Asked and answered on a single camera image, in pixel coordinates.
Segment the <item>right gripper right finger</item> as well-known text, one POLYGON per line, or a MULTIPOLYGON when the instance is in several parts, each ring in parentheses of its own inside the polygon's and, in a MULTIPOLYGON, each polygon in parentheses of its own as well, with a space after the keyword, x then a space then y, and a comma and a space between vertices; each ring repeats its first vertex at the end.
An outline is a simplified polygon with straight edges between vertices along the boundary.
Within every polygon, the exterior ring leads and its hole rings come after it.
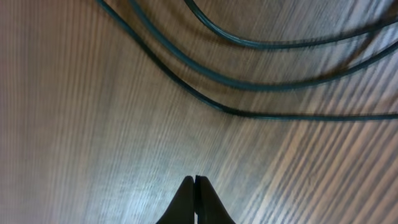
POLYGON ((195 176, 195 213, 198 224, 235 224, 205 176, 195 176))

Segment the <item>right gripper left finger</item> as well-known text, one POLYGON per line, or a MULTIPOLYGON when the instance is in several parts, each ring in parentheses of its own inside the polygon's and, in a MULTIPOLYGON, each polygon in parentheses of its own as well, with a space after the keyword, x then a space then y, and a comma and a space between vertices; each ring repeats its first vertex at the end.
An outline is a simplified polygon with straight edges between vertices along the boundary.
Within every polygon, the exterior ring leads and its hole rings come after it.
POLYGON ((186 176, 156 224, 194 224, 194 180, 186 176))

